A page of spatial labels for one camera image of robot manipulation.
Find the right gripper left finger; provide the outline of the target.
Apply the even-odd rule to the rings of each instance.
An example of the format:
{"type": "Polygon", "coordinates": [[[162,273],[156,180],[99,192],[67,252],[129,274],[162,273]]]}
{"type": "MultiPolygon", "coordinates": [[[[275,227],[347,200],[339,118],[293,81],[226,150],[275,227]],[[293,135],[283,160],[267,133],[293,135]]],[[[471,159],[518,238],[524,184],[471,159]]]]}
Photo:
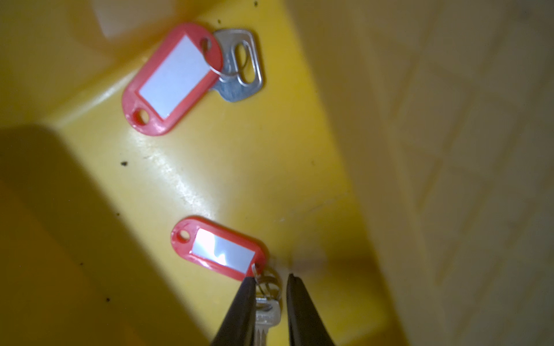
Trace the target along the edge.
{"type": "Polygon", "coordinates": [[[256,281],[246,277],[219,327],[211,345],[254,345],[256,281]]]}

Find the red tag key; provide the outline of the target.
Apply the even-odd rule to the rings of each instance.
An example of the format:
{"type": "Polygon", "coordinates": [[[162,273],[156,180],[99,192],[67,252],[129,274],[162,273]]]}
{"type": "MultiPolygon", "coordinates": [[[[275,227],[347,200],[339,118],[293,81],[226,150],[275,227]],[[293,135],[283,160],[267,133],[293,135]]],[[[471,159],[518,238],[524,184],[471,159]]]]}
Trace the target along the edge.
{"type": "Polygon", "coordinates": [[[269,331],[281,322],[282,279],[268,267],[263,245],[213,221],[191,216],[170,234],[175,253],[184,260],[242,283],[256,281],[254,345],[266,345],[269,331]]]}
{"type": "Polygon", "coordinates": [[[254,34],[230,28],[210,32],[186,22],[173,29],[122,93],[129,125],[162,136],[210,90],[227,102],[252,97],[264,80],[254,34]]]}

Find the yellow drawer cabinet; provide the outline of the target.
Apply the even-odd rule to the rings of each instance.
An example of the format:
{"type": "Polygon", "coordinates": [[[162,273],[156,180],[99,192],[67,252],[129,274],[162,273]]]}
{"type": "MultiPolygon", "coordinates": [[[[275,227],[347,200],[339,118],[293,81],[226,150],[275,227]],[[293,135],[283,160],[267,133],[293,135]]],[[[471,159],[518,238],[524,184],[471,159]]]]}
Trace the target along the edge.
{"type": "Polygon", "coordinates": [[[552,345],[552,1],[287,9],[409,343],[552,345]]]}

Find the yellow top drawer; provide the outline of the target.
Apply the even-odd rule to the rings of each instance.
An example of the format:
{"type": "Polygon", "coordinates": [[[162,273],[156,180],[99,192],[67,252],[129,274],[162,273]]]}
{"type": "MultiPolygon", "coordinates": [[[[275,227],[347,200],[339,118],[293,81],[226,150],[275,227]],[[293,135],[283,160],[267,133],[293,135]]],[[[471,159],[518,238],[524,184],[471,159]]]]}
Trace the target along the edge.
{"type": "Polygon", "coordinates": [[[337,345],[404,345],[287,1],[1,3],[1,344],[208,345],[239,283],[174,253],[201,216],[300,276],[337,345]],[[265,86],[165,136],[121,95],[178,24],[243,27],[265,86]]]}

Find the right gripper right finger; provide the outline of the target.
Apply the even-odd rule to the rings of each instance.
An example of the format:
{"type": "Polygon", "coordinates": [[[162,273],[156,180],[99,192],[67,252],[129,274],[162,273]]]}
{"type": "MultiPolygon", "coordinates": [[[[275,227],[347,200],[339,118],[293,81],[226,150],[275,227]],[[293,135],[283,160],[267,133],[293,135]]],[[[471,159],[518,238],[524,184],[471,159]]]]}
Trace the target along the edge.
{"type": "Polygon", "coordinates": [[[289,344],[292,346],[334,345],[300,277],[287,280],[289,344]]]}

